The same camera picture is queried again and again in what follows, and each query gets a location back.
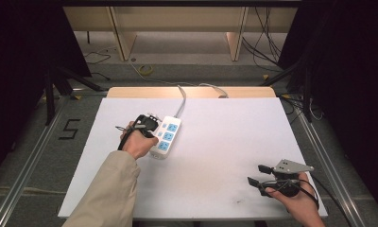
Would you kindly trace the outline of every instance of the blue outlet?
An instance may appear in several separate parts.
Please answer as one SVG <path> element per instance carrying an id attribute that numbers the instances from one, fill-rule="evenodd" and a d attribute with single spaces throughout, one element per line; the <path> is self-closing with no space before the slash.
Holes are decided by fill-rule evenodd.
<path id="1" fill-rule="evenodd" d="M 169 147 L 169 143 L 165 142 L 165 141 L 162 141 L 160 143 L 160 145 L 158 146 L 158 149 L 161 149 L 161 150 L 165 150 L 167 151 L 168 150 L 168 147 Z"/>
<path id="2" fill-rule="evenodd" d="M 171 141 L 173 137 L 174 137 L 174 134 L 173 134 L 173 133 L 166 132 L 166 133 L 164 134 L 164 136 L 163 136 L 163 140 Z"/>
<path id="3" fill-rule="evenodd" d="M 178 128 L 178 125 L 169 124 L 167 130 L 175 132 L 177 130 L 177 128 Z"/>

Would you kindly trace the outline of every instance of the aluminum rail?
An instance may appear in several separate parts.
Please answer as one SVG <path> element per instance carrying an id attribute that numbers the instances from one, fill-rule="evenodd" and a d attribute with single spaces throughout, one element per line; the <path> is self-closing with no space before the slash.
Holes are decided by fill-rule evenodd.
<path id="1" fill-rule="evenodd" d="M 331 161 L 331 158 L 327 153 L 327 150 L 322 145 L 322 142 L 319 139 L 313 124 L 309 123 L 303 114 L 300 115 L 300 119 L 301 124 L 303 125 L 303 128 L 306 131 L 307 136 L 309 137 L 310 142 L 313 145 L 313 148 L 319 158 L 319 161 L 321 162 L 322 167 L 324 168 L 324 172 L 327 174 L 328 180 L 330 181 L 330 184 L 349 222 L 353 227 L 366 226 L 365 222 L 360 216 L 360 212 L 358 211 L 356 204 L 352 199 L 351 194 L 349 193 L 337 170 L 335 169 L 335 166 Z"/>
<path id="2" fill-rule="evenodd" d="M 49 141 L 51 134 L 53 133 L 55 127 L 57 126 L 60 116 L 62 114 L 63 108 L 68 103 L 69 96 L 63 96 L 59 104 L 57 105 L 56 114 L 53 120 L 50 122 L 48 126 L 45 126 L 38 142 L 36 143 L 34 149 L 32 150 L 30 156 L 27 158 L 27 161 L 18 175 L 18 178 L 15 180 L 13 186 L 9 190 L 8 194 L 0 204 L 0 226 L 6 226 L 13 209 L 15 208 L 18 200 L 20 199 L 24 188 L 27 182 L 32 175 L 36 164 L 39 162 L 43 151 Z"/>

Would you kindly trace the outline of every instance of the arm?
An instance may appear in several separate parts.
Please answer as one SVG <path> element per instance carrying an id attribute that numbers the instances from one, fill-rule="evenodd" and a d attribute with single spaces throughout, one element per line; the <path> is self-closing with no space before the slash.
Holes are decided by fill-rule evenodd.
<path id="1" fill-rule="evenodd" d="M 109 154 L 63 227 L 131 226 L 140 172 L 135 160 L 157 142 L 156 137 L 148 139 L 133 132 L 123 147 L 125 151 Z"/>
<path id="2" fill-rule="evenodd" d="M 305 173 L 299 174 L 299 179 L 309 182 Z M 305 182 L 301 182 L 301 187 L 310 194 L 314 195 L 313 188 Z M 295 220 L 300 222 L 304 227 L 322 227 L 324 223 L 318 214 L 316 204 L 303 192 L 299 192 L 294 197 L 287 197 L 273 188 L 266 188 L 266 192 L 273 198 L 280 201 Z"/>

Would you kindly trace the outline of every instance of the finger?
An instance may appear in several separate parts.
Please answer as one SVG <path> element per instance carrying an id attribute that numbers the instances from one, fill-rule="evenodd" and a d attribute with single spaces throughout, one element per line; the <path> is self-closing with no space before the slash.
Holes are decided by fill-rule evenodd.
<path id="1" fill-rule="evenodd" d="M 152 140 L 152 143 L 153 143 L 153 146 L 156 146 L 157 143 L 159 143 L 159 138 L 157 137 L 153 137 L 153 138 L 150 138 Z"/>
<path id="2" fill-rule="evenodd" d="M 128 132 L 128 129 L 130 129 L 133 126 L 134 121 L 130 121 L 129 124 L 122 130 L 122 134 L 119 136 L 120 139 L 124 138 L 125 134 Z"/>
<path id="3" fill-rule="evenodd" d="M 272 198 L 275 198 L 277 201 L 280 201 L 283 204 L 286 204 L 286 202 L 288 201 L 288 197 L 287 196 L 285 196 L 283 193 L 275 190 L 274 188 L 268 187 L 268 188 L 266 188 L 266 192 Z"/>
<path id="4" fill-rule="evenodd" d="M 298 177 L 299 177 L 299 180 L 304 180 L 306 182 L 309 182 L 309 178 L 307 177 L 307 174 L 305 172 L 300 172 Z"/>

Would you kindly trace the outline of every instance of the gray floor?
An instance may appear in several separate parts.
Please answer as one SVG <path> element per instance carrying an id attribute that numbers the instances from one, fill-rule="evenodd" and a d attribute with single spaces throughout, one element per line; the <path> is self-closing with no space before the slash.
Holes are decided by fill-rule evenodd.
<path id="1" fill-rule="evenodd" d="M 255 43 L 258 35 L 247 34 L 246 37 L 248 41 Z M 284 34 L 274 34 L 278 46 L 282 46 L 284 37 Z M 114 41 L 110 33 L 91 33 L 91 44 L 86 44 L 86 32 L 77 32 L 77 38 L 85 55 L 100 51 L 102 54 L 111 56 L 101 63 L 89 64 L 93 73 L 101 73 L 111 78 L 111 80 L 105 80 L 95 74 L 90 79 L 103 87 L 175 86 L 169 84 L 171 82 L 191 84 L 205 82 L 217 86 L 257 86 L 263 82 L 263 75 L 273 77 L 277 74 L 277 72 L 257 67 L 253 62 L 252 55 L 243 48 L 239 61 L 231 61 L 228 44 L 222 33 L 140 33 L 131 54 L 131 58 L 135 61 L 128 62 L 120 61 L 118 53 L 113 48 Z M 263 42 L 260 48 L 263 52 L 269 53 L 266 42 Z M 86 60 L 87 62 L 96 62 L 103 59 L 104 56 L 90 54 Z M 154 73 L 144 79 L 140 78 L 129 62 L 136 67 L 142 64 L 152 64 Z M 257 61 L 257 63 L 270 69 L 279 70 L 278 67 L 267 61 Z M 285 92 L 287 81 L 288 79 L 284 79 L 274 84 L 273 89 L 277 94 Z M 60 100 L 56 100 L 56 103 L 64 105 L 60 112 L 60 118 L 43 148 L 43 154 L 26 184 L 24 193 L 13 207 L 7 226 L 51 227 L 63 224 L 63 220 L 57 217 L 57 213 L 77 167 L 98 106 L 106 95 L 105 93 L 95 93 L 74 81 L 71 81 L 71 84 L 76 89 L 76 98 L 64 96 Z M 292 107 L 286 102 L 283 102 L 283 107 L 287 112 L 292 110 Z M 45 100 L 40 100 L 37 109 L 26 124 L 24 133 L 16 142 L 15 150 L 9 154 L 0 168 L 0 204 L 18 178 L 18 174 L 24 168 L 26 160 L 45 130 L 45 111 Z M 287 118 L 291 122 L 292 130 L 306 163 L 315 167 L 314 175 L 334 193 L 316 149 L 301 123 L 301 117 L 294 112 Z M 60 140 L 60 137 L 72 135 L 70 131 L 63 131 L 69 119 L 79 119 L 79 121 L 70 123 L 70 128 L 78 129 L 76 137 L 73 140 Z M 314 119 L 312 125 L 330 155 L 336 173 L 356 204 L 365 226 L 378 226 L 378 206 L 353 169 L 352 164 L 345 158 L 329 122 L 325 118 Z M 343 215 L 327 192 L 318 184 L 317 188 L 329 211 L 329 217 L 324 220 L 326 225 L 347 226 Z M 269 227 L 300 226 L 292 219 L 269 220 L 267 224 Z"/>

